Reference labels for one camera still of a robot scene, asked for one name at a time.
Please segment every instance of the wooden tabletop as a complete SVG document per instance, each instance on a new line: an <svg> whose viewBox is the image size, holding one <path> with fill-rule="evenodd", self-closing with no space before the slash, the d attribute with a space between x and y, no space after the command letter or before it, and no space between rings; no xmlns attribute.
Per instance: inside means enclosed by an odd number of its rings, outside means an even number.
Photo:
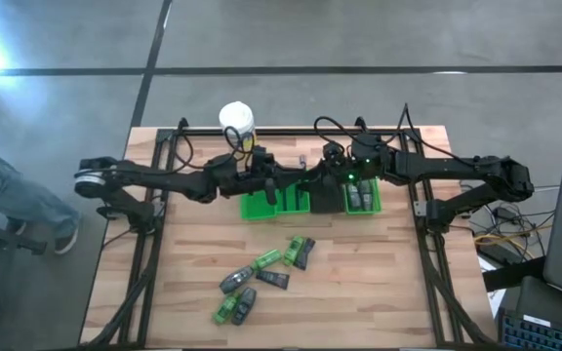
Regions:
<svg viewBox="0 0 562 351"><path fill-rule="evenodd" d="M132 129L125 157L149 165L156 130ZM450 149L444 127L421 130L429 143ZM347 137L334 139L348 144ZM193 164L202 165L228 151L221 137L192 137L191 141L195 148ZM259 142L283 165L298 166L299 156L304 154L310 167L322 156L324 141L317 136L262 136ZM427 157L443 157L430 149L425 153ZM187 156L185 147L180 155ZM432 186L436 198L450 198L461 191L456 181L433 181ZM240 219L239 197L202 205L171 194L147 347L433 346L408 189L384 181L379 182L379 189L379 214L292 214L256 222ZM143 189L128 190L142 199ZM456 224L466 225L463 221ZM111 222L105 240L127 226L126 221ZM295 235L317 242L307 270L275 263L268 270L291 274L288 289L252 279L247 286L258 291L258 298L245 324L215 325L212 314L223 300L220 281L260 254L272 249L285 251ZM474 322L495 337L469 232L452 230L445 239L457 298ZM126 235L103 250L81 341L97 335L122 302L135 241L135 234ZM450 334L441 297L440 310ZM140 303L132 335L139 313Z"/></svg>

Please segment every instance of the gray floor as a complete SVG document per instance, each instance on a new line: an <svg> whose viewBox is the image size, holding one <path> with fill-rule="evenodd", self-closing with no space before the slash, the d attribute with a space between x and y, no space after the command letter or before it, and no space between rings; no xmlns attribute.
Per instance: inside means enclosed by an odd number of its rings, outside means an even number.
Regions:
<svg viewBox="0 0 562 351"><path fill-rule="evenodd" d="M0 68L144 67L161 5L0 0ZM345 64L562 64L562 0L175 0L157 62ZM81 158L122 156L140 85L139 76L0 77L0 155L84 215L69 255L18 252L0 302L0 350L77 342L105 222L73 193L72 174ZM325 114L391 125L409 102L416 124L447 126L455 152L509 154L535 184L560 181L562 73L155 77L141 123L183 116L215 126L237 99L261 126ZM549 210L555 200L542 192L521 208Z"/></svg>

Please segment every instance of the metal frame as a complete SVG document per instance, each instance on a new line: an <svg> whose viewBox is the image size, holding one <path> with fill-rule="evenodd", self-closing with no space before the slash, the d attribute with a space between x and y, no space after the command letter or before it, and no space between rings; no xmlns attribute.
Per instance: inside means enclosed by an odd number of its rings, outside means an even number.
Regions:
<svg viewBox="0 0 562 351"><path fill-rule="evenodd" d="M156 135L156 143L155 148L153 150L153 157L151 160L151 167L157 168L159 165L159 160L162 156L163 146L165 145L165 141L169 140L169 150L168 150L168 160L166 164L166 170L171 170L174 166L175 160L175 153L177 152L177 139L178 135L187 135L189 137L221 137L222 131L221 129L184 129L183 127L187 126L187 122L180 123L180 127L178 129L158 129ZM371 129L370 132L374 134L379 134L382 136L393 136L397 135L401 149L403 151L410 151L411 145L416 149L416 152L423 155L423 148L422 144L418 140L414 140L410 137L410 130L403 130L397 131L395 129ZM330 130L321 130L322 134L326 136L344 136L344 132L336 129ZM310 128L257 128L256 133L258 136L261 137L269 137L269 136L306 136L306 137L317 137L317 134L314 132L313 129ZM420 200L418 189L416 188L416 184L409 185L409 197L410 201L413 203L414 201ZM429 180L425 180L421 183L421 186L424 191L425 200L430 200L433 198L432 187L430 185ZM153 197L154 190L147 189L145 194L145 201L150 201ZM168 191L162 191L161 193L161 201L164 204L168 204ZM428 255L428 247L426 243L426 237L428 236L427 231L420 225L421 221L420 218L416 215L414 211L411 211L411 214L414 218L414 224L416 227L416 234L418 238L418 248L420 251L420 260L422 266L422 272L424 275L424 284L426 287L426 298L428 301L428 310L430 312L431 317L431 324L433 326L433 334L435 338L436 346L440 347L442 345L448 344L445 340L444 329L441 322L441 314L439 312L439 303L437 300L437 294L435 292L435 285L433 282L428 279L427 277L427 269L430 269L430 266L433 265L430 256ZM157 266L159 263L159 253L162 245L162 236L163 236L163 228L164 228L164 221L165 221L165 212L162 214L160 218L161 224L156 229L156 231L151 234L153 236L153 243L151 247L151 253L149 256L149 260L146 264L144 271L141 273L142 269L142 253L144 251L144 246L146 242L146 236L139 235L136 248L134 251L134 257L132 259L132 270L130 273L130 281L127 290L127 297L126 300L123 302L123 305L119 308L118 313L123 313L122 309L125 309L125 318L122 320L119 329L119 335L116 344L97 344L97 345L80 345L78 346L78 350L101 350L108 347L109 349L132 349L132 348L144 348L146 344L146 335L148 332L148 322L150 318L151 308L152 308L152 300L153 300L153 289L155 285L155 273L157 271ZM441 276L445 286L449 290L449 293L454 296L453 291L453 284L452 278L450 275L450 269L448 266L448 260L446 257L446 252L444 249L444 242L437 238L434 238L435 242L435 250L437 255L437 263L438 263L438 271L439 275ZM140 297L142 290L144 290L144 297L142 308L140 312L140 326L138 329L138 334L136 341L130 340L130 329L131 329L131 317L132 317L132 309L136 303L136 300ZM453 331L453 340L456 344L462 343L462 329L461 329L461 322L456 317L452 308L449 307L449 314L450 314L450 323Z"/></svg>

